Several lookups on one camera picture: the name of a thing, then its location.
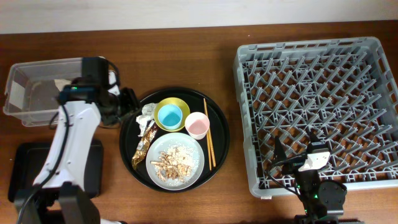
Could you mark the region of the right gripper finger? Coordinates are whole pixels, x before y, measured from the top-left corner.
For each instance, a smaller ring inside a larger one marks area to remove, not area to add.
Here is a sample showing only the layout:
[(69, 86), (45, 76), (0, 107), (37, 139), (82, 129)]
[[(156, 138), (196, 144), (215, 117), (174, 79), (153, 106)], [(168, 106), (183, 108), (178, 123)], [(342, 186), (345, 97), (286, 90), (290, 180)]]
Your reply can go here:
[(274, 145), (274, 156), (273, 162), (281, 162), (286, 160), (287, 156), (285, 154), (285, 149), (280, 141), (278, 136), (275, 137), (275, 145)]
[(307, 131), (307, 134), (308, 134), (308, 136), (310, 138), (310, 142), (312, 144), (320, 144), (321, 143), (321, 140), (313, 133), (313, 131), (309, 130), (309, 131)]

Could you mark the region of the gold snack wrapper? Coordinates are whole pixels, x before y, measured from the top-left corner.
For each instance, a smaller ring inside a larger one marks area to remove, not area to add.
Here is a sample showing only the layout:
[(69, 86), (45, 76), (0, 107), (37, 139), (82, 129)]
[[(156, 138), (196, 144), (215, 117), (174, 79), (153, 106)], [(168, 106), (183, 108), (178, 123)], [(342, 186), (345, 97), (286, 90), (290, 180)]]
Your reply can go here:
[(158, 130), (159, 127), (158, 125), (156, 125), (155, 121), (154, 120), (151, 121), (143, 137), (139, 141), (136, 148), (136, 152), (134, 153), (131, 159), (132, 168), (134, 170), (136, 170), (138, 164), (141, 163), (146, 158), (146, 154), (150, 148), (151, 142), (155, 138), (155, 135), (157, 134)]

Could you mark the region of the white paper napkin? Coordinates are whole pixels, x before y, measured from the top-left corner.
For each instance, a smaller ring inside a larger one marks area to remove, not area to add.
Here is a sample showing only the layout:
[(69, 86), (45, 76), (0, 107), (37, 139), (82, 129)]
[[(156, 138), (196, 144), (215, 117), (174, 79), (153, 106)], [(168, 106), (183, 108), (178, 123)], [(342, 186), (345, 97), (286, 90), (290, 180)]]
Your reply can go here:
[(66, 80), (66, 79), (55, 79), (54, 80), (55, 86), (59, 91), (62, 91), (66, 85), (71, 85), (72, 81), (71, 80)]

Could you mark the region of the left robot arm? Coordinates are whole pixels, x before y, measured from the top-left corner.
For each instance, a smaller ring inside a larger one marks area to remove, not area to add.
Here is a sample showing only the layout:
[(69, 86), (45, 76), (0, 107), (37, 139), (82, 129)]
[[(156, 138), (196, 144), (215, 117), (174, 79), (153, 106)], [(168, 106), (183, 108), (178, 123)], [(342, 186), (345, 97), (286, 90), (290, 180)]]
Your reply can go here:
[(85, 192), (85, 168), (99, 125), (110, 128), (137, 114), (134, 91), (120, 87), (120, 72), (104, 57), (83, 57), (81, 75), (65, 85), (55, 136), (28, 190), (17, 192), (18, 223), (107, 223)]

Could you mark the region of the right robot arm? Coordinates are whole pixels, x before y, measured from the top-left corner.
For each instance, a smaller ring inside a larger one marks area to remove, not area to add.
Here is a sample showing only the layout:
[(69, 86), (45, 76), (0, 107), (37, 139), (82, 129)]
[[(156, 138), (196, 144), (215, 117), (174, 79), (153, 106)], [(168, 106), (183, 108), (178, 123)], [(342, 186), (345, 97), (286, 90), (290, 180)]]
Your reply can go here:
[(287, 157), (282, 142), (275, 138), (272, 165), (268, 177), (278, 184), (270, 174), (274, 167), (281, 167), (283, 175), (294, 177), (294, 188), (285, 190), (295, 194), (302, 202), (305, 213), (296, 215), (294, 223), (338, 223), (344, 214), (343, 205), (347, 194), (344, 184), (335, 180), (321, 180), (318, 171), (328, 163), (331, 149), (312, 132), (305, 152)]

